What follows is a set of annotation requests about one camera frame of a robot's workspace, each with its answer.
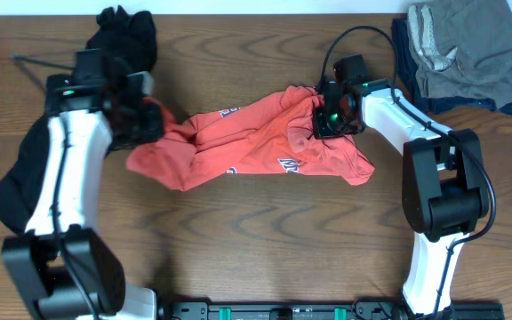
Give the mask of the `red printed t-shirt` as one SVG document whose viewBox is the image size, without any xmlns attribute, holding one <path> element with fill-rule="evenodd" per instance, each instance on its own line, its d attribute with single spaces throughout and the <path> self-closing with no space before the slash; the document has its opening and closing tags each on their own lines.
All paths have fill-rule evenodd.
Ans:
<svg viewBox="0 0 512 320">
<path fill-rule="evenodd" d="M 324 99 L 311 87 L 290 86 L 182 124 L 160 101 L 152 103 L 162 113 L 164 134 L 136 147 L 126 167 L 169 189 L 187 191 L 225 173 L 339 176 L 357 186 L 374 172 L 351 136 L 315 138 L 312 115 Z"/>
</svg>

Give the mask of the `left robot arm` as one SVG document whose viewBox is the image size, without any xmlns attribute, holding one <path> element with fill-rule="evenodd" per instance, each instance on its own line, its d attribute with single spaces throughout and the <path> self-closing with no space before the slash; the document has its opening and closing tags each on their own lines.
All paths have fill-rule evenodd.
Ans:
<svg viewBox="0 0 512 320">
<path fill-rule="evenodd" d="M 35 211 L 2 260 L 34 319 L 155 319 L 156 293 L 128 284 L 98 234 L 100 176 L 113 133 L 104 80 L 49 76 L 50 147 Z"/>
</svg>

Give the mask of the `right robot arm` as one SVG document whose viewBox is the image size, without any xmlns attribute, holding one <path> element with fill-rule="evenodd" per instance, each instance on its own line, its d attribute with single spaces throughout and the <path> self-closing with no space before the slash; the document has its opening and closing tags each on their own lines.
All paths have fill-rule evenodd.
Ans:
<svg viewBox="0 0 512 320">
<path fill-rule="evenodd" d="M 322 81 L 316 89 L 324 98 L 313 115 L 317 138 L 373 129 L 402 156 L 402 206 L 415 233 L 402 286 L 404 315 L 451 319 L 450 290 L 461 249 L 484 235 L 477 222 L 493 221 L 496 214 L 477 135 L 433 121 L 386 79 Z"/>
</svg>

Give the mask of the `black garment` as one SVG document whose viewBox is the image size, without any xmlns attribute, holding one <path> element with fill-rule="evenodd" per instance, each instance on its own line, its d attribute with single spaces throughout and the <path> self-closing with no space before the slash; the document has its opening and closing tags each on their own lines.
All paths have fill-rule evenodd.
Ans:
<svg viewBox="0 0 512 320">
<path fill-rule="evenodd" d="M 102 49 L 125 60 L 133 72 L 151 71 L 157 60 L 156 26 L 149 11 L 127 13 L 109 7 L 96 17 L 99 30 L 86 42 L 87 49 Z M 22 234 L 40 197 L 50 134 L 48 117 L 39 117 L 22 140 L 17 160 L 0 180 L 0 221 Z"/>
</svg>

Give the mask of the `grey folded shorts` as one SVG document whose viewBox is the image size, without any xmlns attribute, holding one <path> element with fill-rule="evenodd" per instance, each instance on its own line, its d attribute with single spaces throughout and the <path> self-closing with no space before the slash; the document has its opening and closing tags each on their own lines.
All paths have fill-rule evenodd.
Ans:
<svg viewBox="0 0 512 320">
<path fill-rule="evenodd" d="M 512 102 L 512 11 L 506 0 L 412 4 L 406 27 L 424 98 Z"/>
</svg>

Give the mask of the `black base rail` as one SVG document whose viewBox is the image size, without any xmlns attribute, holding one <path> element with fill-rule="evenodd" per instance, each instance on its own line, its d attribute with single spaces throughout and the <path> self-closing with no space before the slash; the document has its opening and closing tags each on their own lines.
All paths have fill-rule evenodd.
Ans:
<svg viewBox="0 0 512 320">
<path fill-rule="evenodd" d="M 499 303 L 453 303 L 436 315 L 414 315 L 392 301 L 363 300 L 350 304 L 215 304 L 185 301 L 164 305 L 158 320 L 504 320 Z"/>
</svg>

